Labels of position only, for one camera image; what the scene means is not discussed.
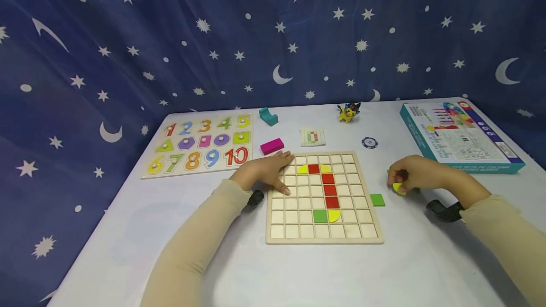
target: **blue starry backdrop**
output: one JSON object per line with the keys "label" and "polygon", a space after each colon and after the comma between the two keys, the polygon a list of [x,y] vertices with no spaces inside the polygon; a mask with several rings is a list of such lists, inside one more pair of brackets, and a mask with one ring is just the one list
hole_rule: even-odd
{"label": "blue starry backdrop", "polygon": [[0,307],[43,306],[174,112],[463,96],[546,164],[545,0],[0,0]]}

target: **yellow half-circle tile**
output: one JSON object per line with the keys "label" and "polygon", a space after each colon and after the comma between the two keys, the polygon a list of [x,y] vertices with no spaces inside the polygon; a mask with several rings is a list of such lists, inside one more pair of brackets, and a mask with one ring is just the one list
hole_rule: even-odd
{"label": "yellow half-circle tile", "polygon": [[336,222],[341,217],[341,210],[328,210],[328,221]]}
{"label": "yellow half-circle tile", "polygon": [[332,168],[329,165],[320,164],[321,173],[332,173]]}
{"label": "yellow half-circle tile", "polygon": [[307,165],[298,167],[298,174],[309,174]]}

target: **yellow toy figure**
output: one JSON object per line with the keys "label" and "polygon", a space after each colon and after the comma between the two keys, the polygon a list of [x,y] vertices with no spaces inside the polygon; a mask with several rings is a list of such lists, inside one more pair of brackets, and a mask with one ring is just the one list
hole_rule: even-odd
{"label": "yellow toy figure", "polygon": [[351,103],[345,103],[345,109],[341,109],[339,105],[337,108],[340,109],[340,121],[345,121],[346,124],[360,113],[360,103],[355,104],[353,100],[351,100]]}

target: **red tile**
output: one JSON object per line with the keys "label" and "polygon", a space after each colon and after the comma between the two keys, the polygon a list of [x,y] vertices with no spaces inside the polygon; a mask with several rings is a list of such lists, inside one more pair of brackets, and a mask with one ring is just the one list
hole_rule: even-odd
{"label": "red tile", "polygon": [[326,197],[326,208],[327,209],[339,209],[340,202],[337,197]]}
{"label": "red tile", "polygon": [[308,169],[309,169],[309,174],[319,173],[319,165],[318,164],[308,165]]}
{"label": "red tile", "polygon": [[322,175],[323,184],[334,184],[334,175],[331,173],[325,173]]}
{"label": "red tile", "polygon": [[337,196],[337,190],[335,185],[324,185],[324,195]]}

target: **green square tile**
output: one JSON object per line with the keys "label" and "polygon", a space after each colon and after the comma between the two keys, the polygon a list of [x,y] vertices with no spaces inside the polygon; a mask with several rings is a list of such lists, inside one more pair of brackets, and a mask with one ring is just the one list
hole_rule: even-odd
{"label": "green square tile", "polygon": [[328,217],[326,210],[313,210],[313,220],[315,223],[327,223]]}
{"label": "green square tile", "polygon": [[385,200],[383,200],[382,195],[370,195],[370,199],[372,199],[372,204],[375,207],[384,207],[385,206]]}

